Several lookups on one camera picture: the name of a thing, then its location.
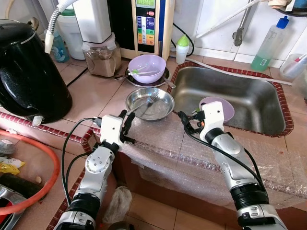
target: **black kettle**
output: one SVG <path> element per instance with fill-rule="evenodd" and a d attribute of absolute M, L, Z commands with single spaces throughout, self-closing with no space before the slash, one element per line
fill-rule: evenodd
<path fill-rule="evenodd" d="M 50 123 L 64 117 L 71 95 L 35 29 L 0 20 L 0 104 L 28 120 Z"/>

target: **orange hose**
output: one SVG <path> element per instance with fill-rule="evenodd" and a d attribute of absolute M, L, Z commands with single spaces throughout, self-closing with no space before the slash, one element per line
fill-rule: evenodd
<path fill-rule="evenodd" d="M 9 207 L 0 207 L 0 216 L 1 215 L 7 215 L 13 212 L 18 212 L 26 207 L 31 206 L 32 204 L 34 204 L 36 201 L 38 201 L 39 199 L 41 199 L 44 195 L 47 194 L 47 192 L 49 192 L 49 190 L 52 188 L 52 186 L 54 185 L 54 183 L 56 182 L 58 176 L 59 176 L 59 160 L 58 157 L 56 156 L 56 154 L 54 153 L 54 151 L 52 151 L 49 147 L 47 147 L 46 145 L 18 135 L 18 134 L 10 134 L 6 131 L 0 130 L 0 134 L 1 135 L 5 135 L 11 138 L 16 138 L 19 140 L 22 140 L 26 143 L 29 143 L 31 145 L 34 145 L 36 147 L 38 147 L 39 149 L 41 149 L 42 151 L 44 151 L 45 153 L 47 153 L 49 155 L 49 157 L 52 159 L 53 161 L 53 172 L 52 172 L 52 176 L 51 178 L 46 182 L 45 186 L 35 195 L 33 195 L 32 197 L 30 197 L 29 199 L 17 204 L 17 205 L 13 205 L 13 206 L 9 206 Z"/>

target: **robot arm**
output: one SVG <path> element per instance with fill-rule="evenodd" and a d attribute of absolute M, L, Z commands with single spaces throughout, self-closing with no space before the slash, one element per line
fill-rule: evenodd
<path fill-rule="evenodd" d="M 178 115 L 190 137 L 199 133 L 204 144 L 220 150 L 213 150 L 213 153 L 234 200 L 239 225 L 245 230 L 286 230 L 275 208 L 269 205 L 261 179 L 257 180 L 246 168 L 221 153 L 228 153 L 252 170 L 245 149 L 230 134 L 224 133 L 222 103 L 204 104 L 201 110 L 193 118 L 188 118 L 182 111 Z M 199 121 L 198 129 L 189 122 L 194 118 Z"/>
<path fill-rule="evenodd" d="M 106 193 L 107 178 L 112 170 L 115 154 L 124 141 L 131 141 L 125 135 L 128 133 L 132 120 L 131 113 L 125 124 L 126 115 L 123 110 L 119 116 L 106 115 L 98 124 L 101 129 L 101 144 L 90 154 L 85 161 L 85 174 L 77 188 L 71 205 L 62 214 L 55 230 L 94 230 L 95 219 Z"/>

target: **bubble wrap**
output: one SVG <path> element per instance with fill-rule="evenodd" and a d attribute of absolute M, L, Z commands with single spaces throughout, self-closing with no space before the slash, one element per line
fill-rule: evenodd
<path fill-rule="evenodd" d="M 212 150 L 187 136 L 176 114 L 154 122 L 136 118 L 129 136 L 137 141 L 123 152 L 145 166 L 139 168 L 144 180 L 235 210 Z M 307 199 L 306 154 L 288 152 L 285 144 L 234 138 L 255 158 L 275 208 Z"/>

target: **white hose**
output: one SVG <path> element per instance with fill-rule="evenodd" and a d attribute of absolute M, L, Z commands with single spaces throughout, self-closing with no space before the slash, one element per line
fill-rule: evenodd
<path fill-rule="evenodd" d="M 72 5 L 75 1 L 77 0 L 64 0 L 61 3 L 59 3 L 56 6 L 56 9 L 53 11 L 49 24 L 48 24 L 48 29 L 46 33 L 46 38 L 45 38 L 45 53 L 50 54 L 51 49 L 52 49 L 52 44 L 53 44 L 53 32 L 54 32 L 54 27 L 56 25 L 57 19 L 59 15 L 69 6 Z"/>
<path fill-rule="evenodd" d="M 209 30 L 202 32 L 199 35 L 196 35 L 196 38 L 200 38 L 204 35 L 206 35 L 207 33 L 209 33 L 211 30 L 213 30 L 214 28 L 218 27 L 219 25 L 223 24 L 224 22 L 227 22 L 229 19 L 232 19 L 233 17 L 235 17 L 236 15 L 238 15 L 239 13 L 241 13 L 242 11 L 246 10 L 247 8 L 251 7 L 252 5 L 255 5 L 256 3 L 260 2 L 260 1 L 264 1 L 264 0 L 253 0 L 251 1 L 249 4 L 243 6 L 242 8 L 240 8 L 239 10 L 237 10 L 236 12 L 234 12 L 233 14 L 229 15 L 228 17 L 226 17 L 225 19 L 223 19 L 222 21 L 218 22 L 217 24 L 215 24 L 214 26 L 212 26 Z"/>
<path fill-rule="evenodd" d="M 9 18 L 9 14 L 10 14 L 10 10 L 11 10 L 11 7 L 13 5 L 15 0 L 10 0 L 7 7 L 6 7 L 6 10 L 5 10 L 5 19 L 8 19 Z"/>
<path fill-rule="evenodd" d="M 262 80 L 262 81 L 270 81 L 270 82 L 275 82 L 275 83 L 280 83 L 280 84 L 285 84 L 285 85 L 292 85 L 292 83 L 287 82 L 287 81 L 283 81 L 283 80 L 276 80 L 276 79 L 270 79 L 270 78 L 259 78 L 259 77 L 254 77 L 254 76 L 249 76 L 249 75 L 244 75 L 244 74 L 239 74 L 239 73 L 227 72 L 227 71 L 224 71 L 224 70 L 221 70 L 221 69 L 218 69 L 218 68 L 214 68 L 214 67 L 209 66 L 207 64 L 204 64 L 202 62 L 195 61 L 195 60 L 190 59 L 190 58 L 186 58 L 186 61 L 191 61 L 191 62 L 194 62 L 194 63 L 200 65 L 200 66 L 204 66 L 204 67 L 206 67 L 208 69 L 212 69 L 212 70 L 215 70 L 217 72 L 225 73 L 225 74 L 232 75 L 232 76 L 235 76 L 235 77 L 248 78 L 248 79 L 256 79 L 256 80 Z"/>

